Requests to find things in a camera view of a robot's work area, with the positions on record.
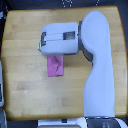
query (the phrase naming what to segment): pink block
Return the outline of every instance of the pink block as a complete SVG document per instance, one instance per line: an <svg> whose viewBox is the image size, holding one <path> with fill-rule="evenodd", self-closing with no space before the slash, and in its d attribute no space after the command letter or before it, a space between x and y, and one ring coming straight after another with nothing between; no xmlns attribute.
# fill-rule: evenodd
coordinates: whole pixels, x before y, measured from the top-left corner
<svg viewBox="0 0 128 128"><path fill-rule="evenodd" d="M47 73L48 77L63 75L63 56L47 57Z"/></svg>

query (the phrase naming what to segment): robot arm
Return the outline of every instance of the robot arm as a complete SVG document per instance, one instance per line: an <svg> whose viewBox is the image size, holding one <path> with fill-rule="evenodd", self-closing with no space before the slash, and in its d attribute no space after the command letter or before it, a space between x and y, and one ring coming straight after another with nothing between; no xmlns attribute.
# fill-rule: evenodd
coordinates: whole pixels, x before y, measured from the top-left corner
<svg viewBox="0 0 128 128"><path fill-rule="evenodd" d="M115 92L110 32L107 19L101 12L88 13L79 27L77 23L54 23L43 27L38 49L45 56L72 55L83 50L86 58L93 63L83 97L84 117L88 119L86 122L85 118L80 118L77 124L84 127L95 122L95 117L100 117L97 122L104 122L105 117L106 121L119 123L121 128L127 127L123 121L113 119Z"/></svg>

